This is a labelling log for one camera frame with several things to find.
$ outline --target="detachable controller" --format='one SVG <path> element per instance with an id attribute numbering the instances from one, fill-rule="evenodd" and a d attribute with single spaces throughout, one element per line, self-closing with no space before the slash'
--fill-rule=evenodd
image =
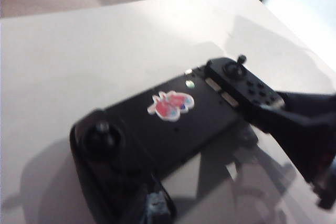
<path id="1" fill-rule="evenodd" d="M 229 58 L 212 59 L 207 62 L 205 74 L 244 108 L 253 105 L 284 105 L 282 97 L 248 71 L 244 66 L 246 57 L 240 55 L 237 61 Z"/>

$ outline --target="mobile gaming controller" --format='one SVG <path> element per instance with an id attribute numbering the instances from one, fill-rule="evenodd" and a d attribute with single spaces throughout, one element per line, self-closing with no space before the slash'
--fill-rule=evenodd
<path id="1" fill-rule="evenodd" d="M 172 223 L 176 209 L 160 179 L 241 115 L 251 117 L 262 105 L 284 105 L 277 92 L 243 66 L 245 60 L 210 60 L 94 110 L 73 126 L 71 150 L 97 223 Z"/>

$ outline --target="table surface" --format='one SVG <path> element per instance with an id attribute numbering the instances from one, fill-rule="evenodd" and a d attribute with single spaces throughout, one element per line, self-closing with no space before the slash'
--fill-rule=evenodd
<path id="1" fill-rule="evenodd" d="M 1 19 L 1 221 L 94 223 L 71 125 L 209 58 L 238 54 L 276 90 L 326 92 L 332 72 L 258 0 L 145 0 Z M 231 129 L 164 186 L 177 223 L 331 223 L 276 141 Z M 257 145 L 241 147 L 251 136 Z"/>

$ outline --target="game controller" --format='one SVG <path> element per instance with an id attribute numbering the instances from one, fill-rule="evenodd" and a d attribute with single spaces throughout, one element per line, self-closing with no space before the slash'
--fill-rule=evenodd
<path id="1" fill-rule="evenodd" d="M 160 180 L 237 122 L 237 110 L 283 105 L 245 60 L 210 60 L 73 126 L 71 151 L 97 223 L 172 223 Z"/>

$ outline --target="red sticker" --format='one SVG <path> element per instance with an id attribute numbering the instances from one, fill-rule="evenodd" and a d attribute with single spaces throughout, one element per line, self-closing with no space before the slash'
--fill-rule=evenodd
<path id="1" fill-rule="evenodd" d="M 159 96 L 153 95 L 154 103 L 147 108 L 150 115 L 157 114 L 163 121 L 176 122 L 181 113 L 187 113 L 194 107 L 194 99 L 186 93 L 159 92 Z"/>

